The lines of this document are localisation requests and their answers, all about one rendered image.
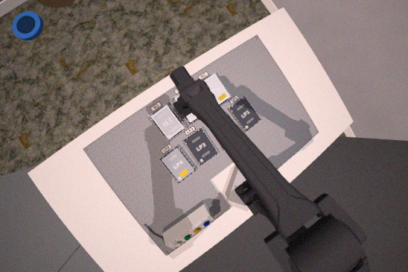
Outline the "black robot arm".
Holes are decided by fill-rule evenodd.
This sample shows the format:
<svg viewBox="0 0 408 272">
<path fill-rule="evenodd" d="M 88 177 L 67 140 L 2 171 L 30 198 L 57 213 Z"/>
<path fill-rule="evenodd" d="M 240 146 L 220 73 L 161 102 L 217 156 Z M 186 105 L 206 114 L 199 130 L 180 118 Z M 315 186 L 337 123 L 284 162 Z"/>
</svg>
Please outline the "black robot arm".
<svg viewBox="0 0 408 272">
<path fill-rule="evenodd" d="M 236 194 L 254 216 L 261 213 L 275 227 L 264 241 L 284 272 L 370 272 L 361 245 L 366 233 L 329 194 L 311 201 L 293 187 L 221 108 L 205 81 L 195 81 L 184 66 L 170 78 L 182 108 L 208 127 L 247 180 Z M 315 215 L 321 218 L 303 226 Z"/>
</svg>

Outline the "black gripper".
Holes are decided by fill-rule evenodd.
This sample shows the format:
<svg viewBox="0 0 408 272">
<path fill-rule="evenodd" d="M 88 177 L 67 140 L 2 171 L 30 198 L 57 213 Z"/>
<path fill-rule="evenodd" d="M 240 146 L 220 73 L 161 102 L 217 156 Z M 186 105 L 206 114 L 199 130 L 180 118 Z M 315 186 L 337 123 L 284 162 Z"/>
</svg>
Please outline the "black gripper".
<svg viewBox="0 0 408 272">
<path fill-rule="evenodd" d="M 182 119 L 184 119 L 185 117 L 187 117 L 187 115 L 191 114 L 191 111 L 189 110 L 189 108 L 185 108 L 183 109 L 182 106 L 180 105 L 180 103 L 178 101 L 176 101 L 175 103 L 173 103 L 173 106 L 175 107 L 176 111 L 179 113 L 180 117 Z"/>
</svg>

